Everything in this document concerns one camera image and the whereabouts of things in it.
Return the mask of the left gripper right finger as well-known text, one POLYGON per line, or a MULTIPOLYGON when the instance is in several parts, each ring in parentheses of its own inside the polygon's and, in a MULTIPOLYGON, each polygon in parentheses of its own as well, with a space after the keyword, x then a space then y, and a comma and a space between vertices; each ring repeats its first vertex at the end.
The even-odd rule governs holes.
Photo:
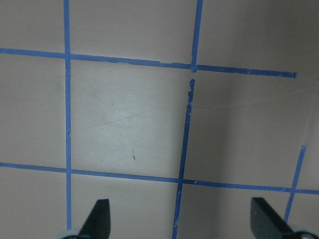
POLYGON ((250 229, 255 239, 291 239, 294 235, 287 223, 260 197, 251 198, 250 229))

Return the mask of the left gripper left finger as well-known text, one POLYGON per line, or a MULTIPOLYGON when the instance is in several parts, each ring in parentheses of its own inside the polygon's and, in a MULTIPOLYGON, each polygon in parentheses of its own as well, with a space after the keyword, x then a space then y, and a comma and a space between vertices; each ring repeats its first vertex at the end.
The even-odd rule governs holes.
POLYGON ((97 200, 88 218, 80 229, 80 239, 108 239, 111 233, 109 199, 97 200))

